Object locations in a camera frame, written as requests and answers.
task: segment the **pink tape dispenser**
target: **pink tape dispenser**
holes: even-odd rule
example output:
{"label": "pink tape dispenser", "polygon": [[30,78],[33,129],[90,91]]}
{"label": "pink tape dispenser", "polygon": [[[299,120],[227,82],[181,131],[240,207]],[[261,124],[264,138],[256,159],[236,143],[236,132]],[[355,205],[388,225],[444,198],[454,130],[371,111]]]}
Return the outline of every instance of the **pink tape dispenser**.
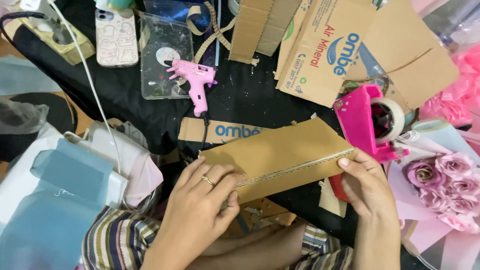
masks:
{"label": "pink tape dispenser", "polygon": [[193,113],[196,117],[200,117],[203,112],[208,110],[204,84],[208,84],[208,87],[211,87],[212,84],[217,84],[214,80],[215,70],[212,67],[180,59],[165,61],[165,64],[171,66],[171,68],[167,69],[167,72],[175,71],[175,74],[169,78],[170,80],[182,76],[190,83],[188,95],[195,105]]}
{"label": "pink tape dispenser", "polygon": [[378,162],[409,154],[392,142],[403,130],[403,111],[395,101],[383,96],[378,85],[360,86],[335,101],[334,110],[345,139]]}

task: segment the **black power cord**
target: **black power cord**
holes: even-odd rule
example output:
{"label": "black power cord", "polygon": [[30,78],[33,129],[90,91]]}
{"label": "black power cord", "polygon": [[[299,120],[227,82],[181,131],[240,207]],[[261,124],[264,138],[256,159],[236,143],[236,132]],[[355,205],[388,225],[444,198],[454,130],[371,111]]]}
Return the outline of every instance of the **black power cord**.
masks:
{"label": "black power cord", "polygon": [[210,119],[208,117],[208,112],[206,111],[200,113],[200,116],[204,118],[204,125],[205,125],[204,138],[202,140],[202,151],[203,151],[205,150],[205,140],[207,140],[207,130],[208,130],[208,125],[210,124]]}
{"label": "black power cord", "polygon": [[28,18],[28,17],[34,17],[37,19],[48,19],[48,17],[40,12],[33,12],[33,11],[21,11],[21,12],[12,12],[12,13],[7,13],[3,15],[0,18],[0,30],[1,33],[5,36],[7,41],[16,49],[17,47],[15,46],[13,40],[8,36],[7,32],[5,32],[5,29],[3,28],[3,22],[6,20],[13,20],[13,19],[18,19],[18,18]]}

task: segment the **artificial rose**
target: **artificial rose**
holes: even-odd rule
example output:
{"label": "artificial rose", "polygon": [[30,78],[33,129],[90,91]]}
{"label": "artificial rose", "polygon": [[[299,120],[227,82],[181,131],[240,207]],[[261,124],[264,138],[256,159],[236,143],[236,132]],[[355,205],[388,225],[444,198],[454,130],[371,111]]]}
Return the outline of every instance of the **artificial rose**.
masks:
{"label": "artificial rose", "polygon": [[472,195],[451,194],[448,197],[450,198],[450,208],[457,213],[472,213],[480,206],[480,202]]}
{"label": "artificial rose", "polygon": [[440,173],[433,160],[420,160],[407,167],[407,177],[412,184],[423,189],[437,189],[445,183],[446,175]]}
{"label": "artificial rose", "polygon": [[480,194],[480,176],[474,174],[461,179],[452,179],[448,186],[452,193],[476,196]]}
{"label": "artificial rose", "polygon": [[461,179],[472,173],[473,161],[464,153],[445,155],[435,160],[437,170],[445,173],[453,179]]}
{"label": "artificial rose", "polygon": [[438,218],[457,231],[480,233],[480,227],[475,223],[471,215],[447,213],[439,215]]}
{"label": "artificial rose", "polygon": [[420,200],[435,212],[447,212],[450,209],[451,200],[443,190],[420,189]]}

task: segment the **striped fabric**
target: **striped fabric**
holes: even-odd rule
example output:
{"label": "striped fabric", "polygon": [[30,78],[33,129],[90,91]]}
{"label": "striped fabric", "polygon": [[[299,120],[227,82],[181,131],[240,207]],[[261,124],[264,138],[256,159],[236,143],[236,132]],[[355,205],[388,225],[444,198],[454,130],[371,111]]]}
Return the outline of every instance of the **striped fabric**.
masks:
{"label": "striped fabric", "polygon": [[82,243],[86,270],[139,270],[160,222],[105,206]]}
{"label": "striped fabric", "polygon": [[[86,270],[139,270],[160,222],[105,206],[82,243]],[[347,270],[353,249],[307,225],[302,258],[285,270]]]}
{"label": "striped fabric", "polygon": [[342,246],[340,240],[309,224],[303,235],[301,254],[302,259],[285,270],[348,270],[353,248]]}

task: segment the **phone case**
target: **phone case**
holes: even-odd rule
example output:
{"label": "phone case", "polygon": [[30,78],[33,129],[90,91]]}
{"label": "phone case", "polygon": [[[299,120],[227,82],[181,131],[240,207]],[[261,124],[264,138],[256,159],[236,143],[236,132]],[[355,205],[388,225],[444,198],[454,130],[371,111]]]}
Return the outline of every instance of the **phone case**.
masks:
{"label": "phone case", "polygon": [[109,19],[102,20],[99,19],[98,12],[99,10],[95,16],[97,62],[104,67],[136,65],[138,46],[133,13],[131,17],[124,18],[108,12]]}

